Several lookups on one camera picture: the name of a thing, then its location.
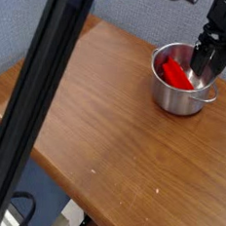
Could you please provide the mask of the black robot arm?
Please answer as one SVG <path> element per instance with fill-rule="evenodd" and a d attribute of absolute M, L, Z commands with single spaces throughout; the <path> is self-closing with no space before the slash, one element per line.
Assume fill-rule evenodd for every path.
<path fill-rule="evenodd" d="M 98 12 L 153 45 L 187 43 L 198 76 L 226 67 L 226 0 L 99 0 Z"/>

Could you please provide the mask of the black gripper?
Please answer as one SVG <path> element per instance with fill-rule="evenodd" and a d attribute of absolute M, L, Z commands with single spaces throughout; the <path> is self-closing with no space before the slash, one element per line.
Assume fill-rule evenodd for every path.
<path fill-rule="evenodd" d="M 195 44 L 190 66 L 197 76 L 207 68 L 214 76 L 220 74 L 226 67 L 226 32 L 207 23 Z"/>

